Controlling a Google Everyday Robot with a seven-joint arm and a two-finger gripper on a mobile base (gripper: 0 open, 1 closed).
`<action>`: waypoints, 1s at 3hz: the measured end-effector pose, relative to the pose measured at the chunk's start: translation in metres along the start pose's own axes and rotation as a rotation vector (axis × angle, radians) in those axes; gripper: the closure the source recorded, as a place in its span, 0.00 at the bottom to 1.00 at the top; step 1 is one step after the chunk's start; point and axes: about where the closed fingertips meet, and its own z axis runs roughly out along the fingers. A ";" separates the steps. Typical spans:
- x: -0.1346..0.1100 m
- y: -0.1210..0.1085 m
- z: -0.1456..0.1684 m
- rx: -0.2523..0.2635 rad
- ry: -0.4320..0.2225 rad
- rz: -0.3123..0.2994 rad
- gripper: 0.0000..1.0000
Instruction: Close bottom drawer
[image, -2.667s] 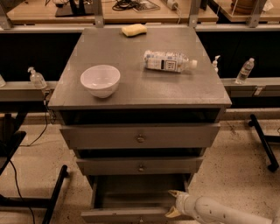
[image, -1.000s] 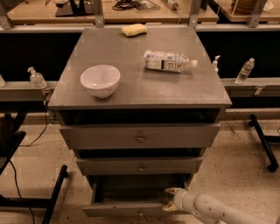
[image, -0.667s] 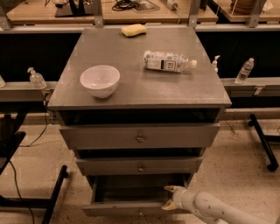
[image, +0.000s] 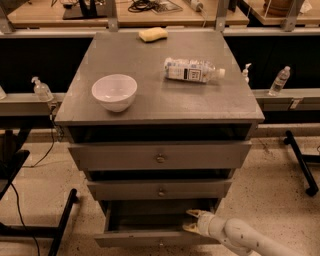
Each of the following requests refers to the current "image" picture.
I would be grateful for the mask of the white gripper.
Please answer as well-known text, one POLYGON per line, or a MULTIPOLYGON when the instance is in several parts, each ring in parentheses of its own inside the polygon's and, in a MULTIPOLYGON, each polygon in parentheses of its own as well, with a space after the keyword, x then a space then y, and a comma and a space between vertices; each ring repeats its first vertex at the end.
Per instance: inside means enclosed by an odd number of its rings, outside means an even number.
POLYGON ((213 238, 224 244, 227 235, 224 231, 227 220, 199 209, 189 209, 186 213, 198 219, 197 224, 184 224, 182 228, 191 233, 200 234, 205 237, 213 238))

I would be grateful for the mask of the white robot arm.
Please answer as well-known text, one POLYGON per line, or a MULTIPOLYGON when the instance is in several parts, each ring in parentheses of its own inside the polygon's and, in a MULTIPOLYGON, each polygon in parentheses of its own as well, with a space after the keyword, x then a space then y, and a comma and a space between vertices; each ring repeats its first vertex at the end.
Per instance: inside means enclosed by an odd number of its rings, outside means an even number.
POLYGON ((184 225, 185 231, 215 239, 238 256, 249 256, 252 252, 261 256, 302 256, 259 233, 241 219, 223 219, 212 212, 199 209, 189 209, 186 213, 197 221, 184 225))

